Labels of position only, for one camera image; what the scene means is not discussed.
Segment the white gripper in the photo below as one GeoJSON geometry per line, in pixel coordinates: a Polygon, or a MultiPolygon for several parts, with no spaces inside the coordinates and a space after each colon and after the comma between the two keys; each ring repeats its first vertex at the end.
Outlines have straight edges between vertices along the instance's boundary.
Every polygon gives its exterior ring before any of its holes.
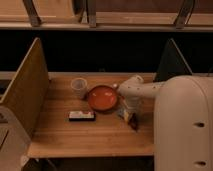
{"type": "Polygon", "coordinates": [[[133,105],[127,103],[124,97],[119,98],[119,108],[117,110],[117,115],[121,117],[127,124],[133,114],[136,116],[140,113],[141,102],[136,102],[133,105]]]}

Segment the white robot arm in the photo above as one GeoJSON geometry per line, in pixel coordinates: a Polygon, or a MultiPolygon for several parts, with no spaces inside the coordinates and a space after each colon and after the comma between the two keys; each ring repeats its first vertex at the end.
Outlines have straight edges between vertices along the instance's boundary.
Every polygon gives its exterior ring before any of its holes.
{"type": "Polygon", "coordinates": [[[120,84],[128,110],[154,103],[154,170],[213,171],[213,77],[181,75],[146,83],[139,75],[120,84]]]}

